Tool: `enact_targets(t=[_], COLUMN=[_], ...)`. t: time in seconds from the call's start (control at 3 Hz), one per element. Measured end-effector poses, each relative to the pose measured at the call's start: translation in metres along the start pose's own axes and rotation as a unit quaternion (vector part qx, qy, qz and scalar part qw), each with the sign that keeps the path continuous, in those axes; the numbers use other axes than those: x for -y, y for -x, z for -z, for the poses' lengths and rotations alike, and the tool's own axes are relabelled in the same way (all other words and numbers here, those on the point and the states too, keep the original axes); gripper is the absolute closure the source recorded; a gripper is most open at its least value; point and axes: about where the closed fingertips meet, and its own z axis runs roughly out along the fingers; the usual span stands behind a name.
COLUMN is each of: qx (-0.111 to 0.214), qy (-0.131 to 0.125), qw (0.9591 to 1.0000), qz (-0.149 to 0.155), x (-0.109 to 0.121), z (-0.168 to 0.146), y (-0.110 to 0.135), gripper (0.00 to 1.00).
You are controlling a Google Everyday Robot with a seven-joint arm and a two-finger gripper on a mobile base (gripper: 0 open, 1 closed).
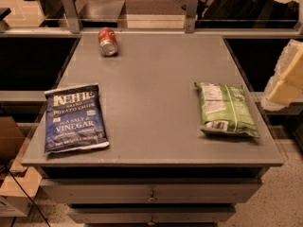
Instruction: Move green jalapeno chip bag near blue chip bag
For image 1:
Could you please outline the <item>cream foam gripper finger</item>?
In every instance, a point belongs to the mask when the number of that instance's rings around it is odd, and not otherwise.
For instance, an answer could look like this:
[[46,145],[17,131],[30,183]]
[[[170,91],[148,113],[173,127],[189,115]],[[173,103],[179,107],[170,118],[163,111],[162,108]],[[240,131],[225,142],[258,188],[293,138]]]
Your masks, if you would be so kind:
[[303,93],[303,43],[289,40],[283,48],[260,100],[266,111],[288,107]]

